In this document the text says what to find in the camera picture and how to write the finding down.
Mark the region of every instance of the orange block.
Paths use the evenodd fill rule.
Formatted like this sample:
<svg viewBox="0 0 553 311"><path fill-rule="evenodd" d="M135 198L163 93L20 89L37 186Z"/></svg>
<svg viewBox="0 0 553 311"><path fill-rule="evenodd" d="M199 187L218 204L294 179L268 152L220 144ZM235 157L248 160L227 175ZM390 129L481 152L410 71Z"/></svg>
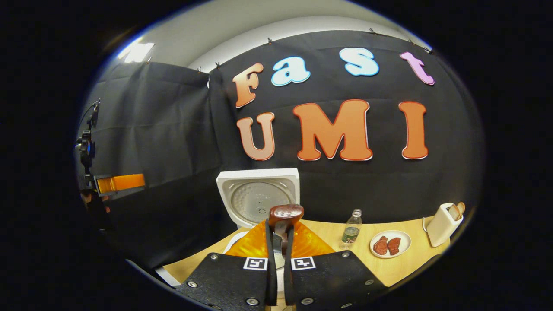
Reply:
<svg viewBox="0 0 553 311"><path fill-rule="evenodd" d="M325 241L301 222L294 225L294 242L292 258L317 256L334 253ZM226 253L240 257L267 258L267 238L265 235L265 221L260 222L246 235L238 240Z"/></svg>
<svg viewBox="0 0 553 311"><path fill-rule="evenodd" d="M240 257L268 258L267 236L265 234L265 221L253 227L246 235L238 240L225 255Z"/></svg>
<svg viewBox="0 0 553 311"><path fill-rule="evenodd" d="M98 191L107 193L146 185L144 174L132 174L98 179Z"/></svg>

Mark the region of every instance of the inner lid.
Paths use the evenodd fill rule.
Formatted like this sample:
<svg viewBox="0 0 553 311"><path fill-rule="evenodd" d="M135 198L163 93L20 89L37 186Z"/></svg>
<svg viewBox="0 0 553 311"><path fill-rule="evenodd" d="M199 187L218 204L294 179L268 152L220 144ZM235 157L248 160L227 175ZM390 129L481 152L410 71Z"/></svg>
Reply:
<svg viewBox="0 0 553 311"><path fill-rule="evenodd" d="M288 191L268 182L249 182L232 193L231 209L245 222L256 225L269 217L269 210L277 205L292 204Z"/></svg>

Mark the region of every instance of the cable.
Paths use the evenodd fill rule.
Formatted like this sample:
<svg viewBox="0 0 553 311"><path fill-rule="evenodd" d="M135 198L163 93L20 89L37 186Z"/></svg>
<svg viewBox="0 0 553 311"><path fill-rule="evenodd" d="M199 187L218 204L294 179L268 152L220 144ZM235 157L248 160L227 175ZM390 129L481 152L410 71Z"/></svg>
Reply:
<svg viewBox="0 0 553 311"><path fill-rule="evenodd" d="M90 105L90 107L82 115L81 120L79 121L79 127L81 126L81 122L82 122L82 120L84 120L84 118L85 118L86 114L88 113L88 111L90 110L90 108L94 107L95 105L96 105L96 103L93 103L92 105Z"/></svg>

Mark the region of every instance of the water bottle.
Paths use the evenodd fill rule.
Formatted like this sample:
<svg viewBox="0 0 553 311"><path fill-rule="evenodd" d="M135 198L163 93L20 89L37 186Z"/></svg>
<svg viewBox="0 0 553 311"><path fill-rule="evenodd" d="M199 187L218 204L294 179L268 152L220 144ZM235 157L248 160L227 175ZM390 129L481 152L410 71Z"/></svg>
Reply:
<svg viewBox="0 0 553 311"><path fill-rule="evenodd" d="M342 235L342 243L340 243L341 249L347 250L351 247L359 235L361 224L361 210L353 210L351 217L346 222L346 228Z"/></svg>

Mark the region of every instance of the steak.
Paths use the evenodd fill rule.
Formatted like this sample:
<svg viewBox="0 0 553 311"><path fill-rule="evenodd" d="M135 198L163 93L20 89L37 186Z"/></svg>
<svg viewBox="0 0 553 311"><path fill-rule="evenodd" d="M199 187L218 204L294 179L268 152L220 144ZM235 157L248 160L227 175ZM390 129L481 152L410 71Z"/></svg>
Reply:
<svg viewBox="0 0 553 311"><path fill-rule="evenodd" d="M388 245L386 244L388 238L385 236L382 236L378 242L376 242L373 246L374 252L379 255L384 255L388 252Z"/></svg>
<svg viewBox="0 0 553 311"><path fill-rule="evenodd" d="M395 255L399 252L400 242L401 242L400 237L395 237L388 242L388 249L390 250L390 255Z"/></svg>

